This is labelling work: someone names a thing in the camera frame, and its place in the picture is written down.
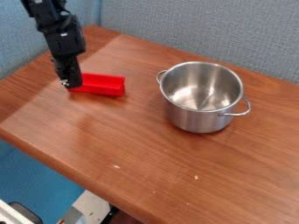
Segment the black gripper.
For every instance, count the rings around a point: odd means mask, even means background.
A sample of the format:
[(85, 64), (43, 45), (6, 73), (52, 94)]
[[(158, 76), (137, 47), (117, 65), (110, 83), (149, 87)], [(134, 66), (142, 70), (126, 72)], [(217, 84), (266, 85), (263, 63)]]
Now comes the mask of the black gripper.
[(60, 84), (67, 89), (79, 88), (83, 79), (78, 56), (86, 52), (86, 39), (79, 18), (66, 9), (67, 0), (22, 0), (22, 3), (46, 38)]

